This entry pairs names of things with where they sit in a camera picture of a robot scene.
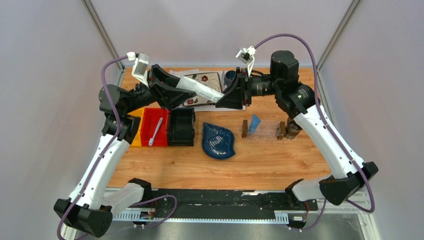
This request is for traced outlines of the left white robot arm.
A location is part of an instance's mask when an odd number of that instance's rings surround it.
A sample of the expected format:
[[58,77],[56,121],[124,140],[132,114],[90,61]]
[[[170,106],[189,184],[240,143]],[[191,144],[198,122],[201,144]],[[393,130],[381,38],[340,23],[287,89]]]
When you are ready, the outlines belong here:
[[197,94],[197,81],[171,75],[158,65],[149,70],[134,69],[132,75],[140,82],[132,90],[106,82],[102,84],[99,100],[106,120],[97,150],[74,190],[67,198],[59,198],[53,207],[60,219],[56,230],[60,240],[64,226],[85,236],[102,237],[113,217],[130,207],[148,207],[153,201],[150,184],[138,178],[105,196],[107,185],[140,126],[141,119],[132,116],[131,112],[154,102],[173,110]]

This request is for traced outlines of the white toothpaste tube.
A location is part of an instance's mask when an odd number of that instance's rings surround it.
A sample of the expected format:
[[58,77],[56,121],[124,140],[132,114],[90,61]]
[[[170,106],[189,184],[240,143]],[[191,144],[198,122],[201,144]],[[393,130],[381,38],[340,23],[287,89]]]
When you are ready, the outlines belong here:
[[197,96],[212,101],[213,103],[218,102],[224,96],[222,92],[214,90],[186,76],[182,76],[179,79],[176,88],[195,92]]

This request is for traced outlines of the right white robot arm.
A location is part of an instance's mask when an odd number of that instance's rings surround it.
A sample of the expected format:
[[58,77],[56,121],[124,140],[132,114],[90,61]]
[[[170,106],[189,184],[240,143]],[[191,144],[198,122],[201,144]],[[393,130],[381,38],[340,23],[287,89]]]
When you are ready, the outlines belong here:
[[268,74],[252,76],[256,50],[240,50],[236,57],[246,68],[237,68],[234,79],[224,90],[216,107],[241,109],[252,97],[273,95],[278,107],[288,115],[286,133],[304,131],[326,160],[330,175],[314,180],[299,179],[286,188],[286,205],[299,209],[307,200],[325,199],[340,205],[367,186],[378,172],[372,161],[365,162],[337,132],[314,90],[299,80],[299,62],[288,50],[275,51],[270,57]]

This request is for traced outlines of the blue toothpaste tube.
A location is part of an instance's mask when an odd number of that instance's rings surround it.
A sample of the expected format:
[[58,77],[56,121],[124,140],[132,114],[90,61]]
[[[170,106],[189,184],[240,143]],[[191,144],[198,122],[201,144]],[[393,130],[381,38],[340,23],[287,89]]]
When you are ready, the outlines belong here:
[[254,134],[260,123],[261,119],[257,115],[253,114],[248,128],[248,133],[251,135]]

